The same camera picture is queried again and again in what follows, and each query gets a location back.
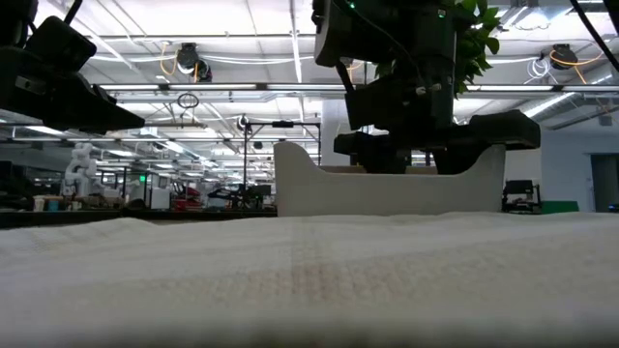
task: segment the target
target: white robot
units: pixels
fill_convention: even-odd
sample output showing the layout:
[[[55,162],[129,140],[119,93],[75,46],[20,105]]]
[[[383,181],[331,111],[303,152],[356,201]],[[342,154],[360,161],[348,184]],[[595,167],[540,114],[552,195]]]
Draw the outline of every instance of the white robot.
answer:
[[[65,170],[63,195],[87,196],[91,193],[101,193],[104,186],[96,178],[97,162],[90,158],[93,145],[89,143],[76,143],[71,151],[73,158]]]

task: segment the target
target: orange cable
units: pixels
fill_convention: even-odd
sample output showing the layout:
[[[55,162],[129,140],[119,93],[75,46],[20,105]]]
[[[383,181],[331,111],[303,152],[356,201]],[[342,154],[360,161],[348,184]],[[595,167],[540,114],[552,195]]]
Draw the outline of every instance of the orange cable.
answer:
[[[600,55],[599,55],[599,56],[597,56],[597,57],[595,57],[595,58],[593,58],[592,60],[588,60],[588,61],[586,61],[586,62],[580,62],[580,63],[570,63],[570,62],[564,62],[564,61],[562,61],[562,60],[559,60],[559,59],[554,58],[554,57],[552,56],[552,54],[553,54],[554,52],[556,52],[556,51],[555,51],[555,50],[552,50],[552,51],[550,52],[550,55],[549,55],[550,59],[552,59],[552,60],[553,60],[553,61],[555,61],[555,62],[558,62],[558,63],[564,64],[564,65],[567,65],[567,66],[572,66],[572,67],[580,67],[580,66],[583,66],[583,65],[591,64],[591,63],[593,63],[593,62],[597,61],[598,59],[602,58],[602,56],[604,55],[604,53],[603,53],[603,52],[600,52]]]
[[[353,70],[355,70],[355,69],[359,69],[359,68],[361,68],[361,66],[363,66],[363,65],[364,65],[363,63],[359,63],[359,64],[357,64],[357,66],[356,66],[356,67],[350,67],[350,68],[348,68],[348,69],[350,69],[351,71],[353,71]]]
[[[163,43],[163,49],[162,49],[162,57],[163,54],[165,53],[165,48],[167,47],[167,43]],[[178,50],[176,51],[176,55],[174,56],[174,69],[172,69],[172,72],[169,72],[165,69],[165,67],[163,66],[163,59],[160,60],[160,67],[162,68],[162,72],[165,73],[168,76],[172,76],[174,75],[174,73],[176,73],[176,64],[178,63]]]
[[[580,72],[580,69],[578,67],[574,67],[574,69],[576,70],[576,73],[578,74],[578,77],[580,77],[582,83],[587,84],[587,80],[584,79],[584,76],[582,75],[582,72]]]

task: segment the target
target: wall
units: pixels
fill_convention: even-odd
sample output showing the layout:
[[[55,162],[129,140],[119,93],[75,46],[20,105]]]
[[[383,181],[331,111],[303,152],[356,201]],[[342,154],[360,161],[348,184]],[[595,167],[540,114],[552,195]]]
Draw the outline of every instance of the wall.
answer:
[[[533,180],[542,183],[542,150],[508,151],[505,157],[505,180]]]
[[[594,212],[592,154],[619,154],[619,137],[544,131],[542,199],[575,200],[580,211]]]

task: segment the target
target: white cloth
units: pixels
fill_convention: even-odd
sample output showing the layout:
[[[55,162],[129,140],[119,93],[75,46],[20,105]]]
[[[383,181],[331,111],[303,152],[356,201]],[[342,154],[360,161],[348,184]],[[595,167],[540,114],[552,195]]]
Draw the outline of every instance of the white cloth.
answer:
[[[339,342],[383,334],[449,344],[461,331],[436,332],[459,323],[475,342],[575,342],[616,334],[604,328],[619,323],[617,250],[619,216],[594,214],[125,218],[0,231],[0,341],[336,332]]]

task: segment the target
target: ceiling light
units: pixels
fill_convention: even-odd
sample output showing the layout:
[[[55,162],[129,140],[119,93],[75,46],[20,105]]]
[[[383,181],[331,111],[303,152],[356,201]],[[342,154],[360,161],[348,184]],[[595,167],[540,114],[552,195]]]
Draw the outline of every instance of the ceiling light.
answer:
[[[202,162],[202,164],[206,165],[209,168],[213,168],[213,167],[218,167],[219,165],[215,162],[213,162],[212,160],[205,160]]]
[[[557,98],[552,99],[550,101],[544,102],[544,103],[542,103],[542,104],[540,104],[540,105],[538,105],[538,106],[536,106],[536,107],[534,107],[534,108],[532,108],[532,109],[530,109],[528,111],[524,111],[524,114],[527,115],[528,117],[533,117],[533,116],[539,114],[540,112],[546,110],[547,108],[555,105],[556,103],[561,102],[561,101],[563,101],[563,100],[573,96],[574,94],[575,94],[574,92],[566,93],[566,94],[564,94],[564,95],[562,95],[560,97],[557,97]]]
[[[166,141],[165,143],[163,143],[163,146],[174,151],[175,153],[182,154],[185,152],[185,149],[183,149],[181,145],[175,143],[174,141]]]
[[[591,84],[598,84],[598,83],[604,82],[604,81],[606,81],[608,79],[611,79],[611,78],[612,78],[612,74],[606,75],[606,76],[604,76],[604,77],[602,77],[600,79],[597,79],[597,80],[591,82]]]
[[[211,83],[194,83],[194,84],[171,84],[168,86],[171,90],[184,91],[229,91],[229,90],[254,90],[255,84],[211,84]]]
[[[159,91],[159,86],[154,84],[108,84],[100,87],[106,91]]]
[[[483,85],[479,91],[482,92],[540,92],[551,91],[554,86],[535,86],[535,85]]]
[[[523,63],[523,62],[530,62],[530,61],[534,61],[534,60],[538,60],[538,59],[540,59],[539,56],[528,57],[528,58],[519,58],[519,59],[488,59],[486,61],[489,64],[491,64],[491,65],[496,65],[496,64]]]
[[[268,90],[276,91],[343,91],[344,86],[341,84],[268,84]]]
[[[11,138],[12,141],[36,141],[36,142],[54,142],[62,141],[61,138],[46,138],[46,137],[27,137],[27,138]]]
[[[110,154],[122,157],[133,157],[134,153],[129,151],[121,151],[121,150],[107,150]]]
[[[156,76],[157,79],[162,79],[163,81],[165,81],[166,83],[170,83],[170,80],[168,80],[167,78],[165,78],[165,76],[163,75],[157,75]]]
[[[31,131],[39,131],[39,132],[44,132],[45,134],[51,134],[51,135],[63,135],[64,134],[63,131],[53,130],[45,126],[29,126],[26,128]]]
[[[113,142],[112,138],[68,138],[67,141],[72,142]]]
[[[619,92],[619,86],[603,86],[603,85],[565,86],[563,87],[563,91],[565,92]]]

